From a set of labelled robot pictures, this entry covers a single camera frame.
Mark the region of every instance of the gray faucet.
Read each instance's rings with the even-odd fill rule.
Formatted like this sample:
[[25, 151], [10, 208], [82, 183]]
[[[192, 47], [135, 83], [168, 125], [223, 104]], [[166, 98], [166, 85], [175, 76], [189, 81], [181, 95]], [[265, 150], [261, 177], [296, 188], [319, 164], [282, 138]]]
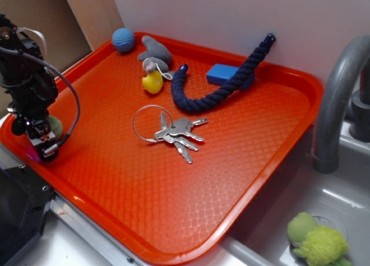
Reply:
[[330, 173], [339, 166], [339, 137], [358, 77], [360, 89], [351, 100], [356, 119], [350, 133], [355, 139], [370, 142], [370, 35], [353, 39], [330, 74], [313, 136], [313, 167], [317, 172]]

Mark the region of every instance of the gray plush mouse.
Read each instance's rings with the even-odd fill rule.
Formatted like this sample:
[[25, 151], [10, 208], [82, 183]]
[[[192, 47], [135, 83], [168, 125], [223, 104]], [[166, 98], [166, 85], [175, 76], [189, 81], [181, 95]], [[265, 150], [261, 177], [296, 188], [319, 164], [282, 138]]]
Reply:
[[143, 69], [146, 73], [157, 70], [157, 65], [162, 73], [168, 73], [173, 77], [174, 72], [169, 71], [169, 64], [172, 61], [172, 54], [162, 44], [151, 36], [143, 36], [142, 43], [146, 52], [138, 55], [138, 60], [143, 61]]

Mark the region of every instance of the key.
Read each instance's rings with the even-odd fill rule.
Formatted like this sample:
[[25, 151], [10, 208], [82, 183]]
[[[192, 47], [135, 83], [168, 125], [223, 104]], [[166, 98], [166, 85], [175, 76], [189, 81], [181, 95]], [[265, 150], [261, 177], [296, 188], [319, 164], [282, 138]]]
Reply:
[[182, 145], [188, 147], [189, 149], [192, 149], [192, 150], [195, 150], [195, 151], [199, 150], [199, 148], [195, 144], [193, 144], [188, 139], [185, 139], [182, 136], [176, 136], [175, 137], [175, 136], [171, 136], [169, 133], [167, 133], [163, 136], [163, 140], [165, 140], [168, 143], [179, 142]]
[[160, 119], [161, 119], [161, 130], [156, 132], [154, 134], [154, 137], [157, 141], [162, 142], [164, 141], [163, 136], [168, 132], [168, 123], [164, 112], [161, 112]]
[[191, 164], [193, 162], [193, 159], [189, 155], [189, 152], [187, 152], [186, 147], [182, 143], [179, 143], [179, 142], [174, 142], [173, 144], [176, 146], [178, 152], [185, 158], [185, 161]]
[[193, 134], [190, 130], [195, 125], [200, 125], [200, 124], [207, 123], [207, 122], [208, 121], [205, 117], [203, 117], [199, 120], [195, 120], [195, 121], [189, 121], [187, 118], [183, 117], [181, 119], [176, 120], [173, 123], [172, 127], [170, 127], [168, 129], [168, 133], [171, 136], [184, 135], [184, 136], [187, 136], [187, 137], [190, 137], [190, 138], [193, 138], [197, 141], [202, 142], [202, 141], [204, 141], [204, 138]]

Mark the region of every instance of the green plush turtle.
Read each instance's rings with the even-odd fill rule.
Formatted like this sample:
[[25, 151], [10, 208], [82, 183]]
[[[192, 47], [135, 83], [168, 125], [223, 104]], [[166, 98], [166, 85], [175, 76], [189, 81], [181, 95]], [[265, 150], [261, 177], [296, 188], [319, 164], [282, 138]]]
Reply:
[[58, 141], [62, 137], [62, 134], [63, 134], [62, 122], [54, 116], [49, 116], [47, 118], [47, 121], [50, 124], [50, 129], [55, 135], [55, 140]]
[[343, 257], [349, 250], [343, 235], [334, 228], [319, 226], [307, 212], [288, 223], [287, 235], [293, 253], [305, 258], [310, 266], [352, 266]]

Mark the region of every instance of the orange tray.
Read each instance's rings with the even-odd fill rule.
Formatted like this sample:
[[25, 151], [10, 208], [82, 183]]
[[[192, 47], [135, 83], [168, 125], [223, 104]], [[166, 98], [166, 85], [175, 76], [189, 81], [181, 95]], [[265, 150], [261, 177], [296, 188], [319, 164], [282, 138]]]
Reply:
[[[143, 35], [136, 34], [130, 53], [120, 54], [108, 42], [65, 74], [82, 111], [54, 161], [39, 161], [26, 136], [11, 133], [12, 116], [0, 129], [0, 141], [142, 260], [182, 264], [221, 240], [312, 124], [323, 88], [311, 75], [262, 62], [248, 90], [235, 92], [211, 111], [186, 114], [173, 102], [170, 82], [156, 95], [143, 89], [145, 73], [137, 59], [145, 51]], [[218, 88], [206, 80], [215, 63], [238, 67], [245, 60], [153, 37], [173, 54], [171, 70], [189, 65], [189, 98]], [[60, 95], [49, 111], [67, 130], [75, 100], [62, 82], [58, 86]], [[193, 129], [205, 141], [195, 142], [198, 152], [189, 150], [192, 164], [170, 144], [150, 144], [135, 136], [132, 118], [149, 104], [167, 109], [175, 120], [207, 117], [207, 124]], [[146, 137], [160, 129], [157, 116], [135, 124]]]

